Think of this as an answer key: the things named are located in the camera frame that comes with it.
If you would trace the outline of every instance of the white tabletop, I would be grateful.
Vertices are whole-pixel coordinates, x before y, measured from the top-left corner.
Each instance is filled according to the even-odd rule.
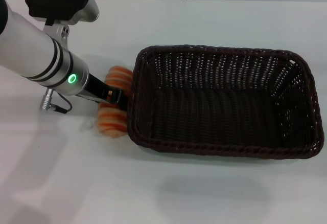
[[[8,0],[28,16],[24,0]],[[101,79],[150,45],[271,48],[300,54],[327,119],[327,3],[97,0],[69,49]],[[44,88],[0,69],[1,224],[325,224],[327,149],[309,160],[162,154],[94,127],[97,106],[38,114]],[[58,97],[55,102],[64,106]]]

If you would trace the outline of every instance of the cable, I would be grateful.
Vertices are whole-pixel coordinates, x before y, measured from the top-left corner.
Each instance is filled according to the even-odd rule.
[[[73,105],[71,104],[71,102],[69,100],[67,100],[62,94],[57,93],[64,101],[66,101],[69,105],[69,109],[67,110],[67,112],[71,111],[73,109]]]

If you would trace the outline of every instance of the black stripe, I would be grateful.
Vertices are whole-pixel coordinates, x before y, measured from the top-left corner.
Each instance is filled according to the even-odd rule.
[[[72,57],[72,54],[69,52],[69,56],[71,57],[71,64],[69,65],[69,69],[68,69],[68,72],[67,74],[64,76],[63,79],[61,79],[59,82],[57,82],[56,84],[53,84],[53,85],[50,85],[50,86],[46,86],[47,88],[54,88],[54,87],[57,87],[61,84],[63,84],[67,79],[68,77],[70,76],[70,74],[72,73],[73,71],[73,66],[74,66],[74,62],[73,62],[73,57]]]
[[[58,64],[57,64],[56,68],[53,70],[53,72],[50,75],[48,75],[47,77],[44,77],[43,79],[35,80],[35,82],[45,82],[45,81],[49,80],[54,75],[56,75],[58,73],[58,71],[60,70],[60,68],[62,67],[62,63],[63,63],[63,50],[62,50],[62,46],[58,42],[57,42],[57,44],[58,44],[59,50],[60,50],[60,57],[59,57],[59,61],[58,61]]]
[[[56,63],[56,60],[57,60],[57,55],[58,55],[58,50],[57,50],[57,46],[56,46],[56,43],[55,43],[55,40],[53,38],[51,38],[51,40],[53,41],[53,44],[55,46],[55,53],[53,55],[53,58],[52,58],[52,61],[50,63],[50,65],[45,69],[44,72],[42,72],[41,74],[39,75],[36,75],[34,77],[26,77],[27,79],[33,81],[32,79],[37,79],[39,77],[42,77],[43,75],[45,75],[46,73],[48,73],[48,71],[51,70],[51,68],[54,66],[54,64]]]
[[[4,31],[8,21],[8,7],[5,0],[0,0],[0,34]]]

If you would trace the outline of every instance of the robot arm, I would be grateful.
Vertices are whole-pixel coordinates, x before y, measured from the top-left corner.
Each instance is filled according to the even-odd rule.
[[[84,61],[67,47],[68,25],[98,18],[95,0],[26,0],[26,3],[31,16],[45,21],[44,29],[39,30],[11,11],[5,0],[0,0],[0,65],[48,88],[42,109],[51,108],[53,90],[62,95],[119,104],[126,109],[128,99],[122,90],[90,74]]]

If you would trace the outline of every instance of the wicker basket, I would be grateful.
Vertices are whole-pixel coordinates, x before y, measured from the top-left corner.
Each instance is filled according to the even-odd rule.
[[[159,152],[307,159],[323,147],[314,78],[289,51],[153,46],[137,59],[128,134]]]

